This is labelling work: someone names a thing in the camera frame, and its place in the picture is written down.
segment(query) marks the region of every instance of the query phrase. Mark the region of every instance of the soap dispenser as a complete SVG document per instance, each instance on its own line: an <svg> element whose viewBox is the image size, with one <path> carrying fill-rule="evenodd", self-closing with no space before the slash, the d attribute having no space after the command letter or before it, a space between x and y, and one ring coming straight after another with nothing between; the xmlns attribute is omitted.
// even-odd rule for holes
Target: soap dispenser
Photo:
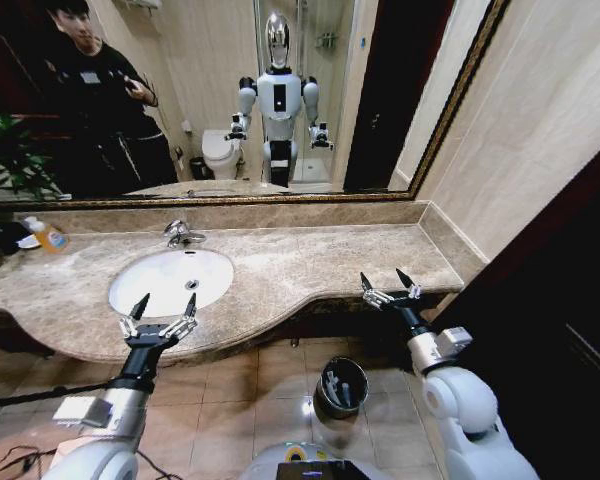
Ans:
<svg viewBox="0 0 600 480"><path fill-rule="evenodd" d="M25 224L31 230L31 233L42 245L42 248L51 253L60 253L69 243L69 237L44 222L38 220L37 217L27 217L24 219Z"/></svg>

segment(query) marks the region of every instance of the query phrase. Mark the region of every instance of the black shirt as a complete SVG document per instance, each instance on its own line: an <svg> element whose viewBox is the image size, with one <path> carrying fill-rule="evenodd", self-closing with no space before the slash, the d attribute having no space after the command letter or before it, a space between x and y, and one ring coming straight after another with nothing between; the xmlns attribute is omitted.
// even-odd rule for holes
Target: black shirt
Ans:
<svg viewBox="0 0 600 480"><path fill-rule="evenodd" d="M155 121L145 115L142 101L127 93L124 77L146 83L115 48L103 42L96 55L88 56L71 45L51 63L60 84L60 107L73 116L78 128L94 135L143 137L160 133Z"/></svg>

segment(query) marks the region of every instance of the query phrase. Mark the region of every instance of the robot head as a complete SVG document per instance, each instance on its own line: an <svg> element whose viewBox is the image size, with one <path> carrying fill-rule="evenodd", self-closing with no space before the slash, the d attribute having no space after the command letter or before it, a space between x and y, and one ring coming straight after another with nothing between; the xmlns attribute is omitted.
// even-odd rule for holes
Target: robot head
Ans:
<svg viewBox="0 0 600 480"><path fill-rule="evenodd" d="M265 28L269 57L273 68L285 68L289 56L289 27L287 19L279 13L272 13Z"/></svg>

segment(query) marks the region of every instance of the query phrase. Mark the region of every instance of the man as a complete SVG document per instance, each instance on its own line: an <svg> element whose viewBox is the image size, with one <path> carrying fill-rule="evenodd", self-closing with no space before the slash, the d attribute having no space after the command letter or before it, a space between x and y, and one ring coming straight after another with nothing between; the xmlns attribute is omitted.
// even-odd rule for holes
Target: man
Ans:
<svg viewBox="0 0 600 480"><path fill-rule="evenodd" d="M76 122L84 165L65 165L71 193L102 196L177 182L169 144L144 113L158 98L131 63L94 35L86 0L47 0L58 30L71 42L47 63L59 83L59 104Z"/></svg>

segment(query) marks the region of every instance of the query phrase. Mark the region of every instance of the faucet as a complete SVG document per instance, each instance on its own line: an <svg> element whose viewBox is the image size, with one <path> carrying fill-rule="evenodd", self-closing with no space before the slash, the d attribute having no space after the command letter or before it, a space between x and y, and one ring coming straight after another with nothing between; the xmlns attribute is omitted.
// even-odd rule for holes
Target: faucet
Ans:
<svg viewBox="0 0 600 480"><path fill-rule="evenodd" d="M187 248L191 243L202 243L207 239L201 233L192 232L187 222L183 220L174 220L171 222L164 229L163 235L171 237L167 242L167 247L169 248L178 248L178 245Z"/></svg>

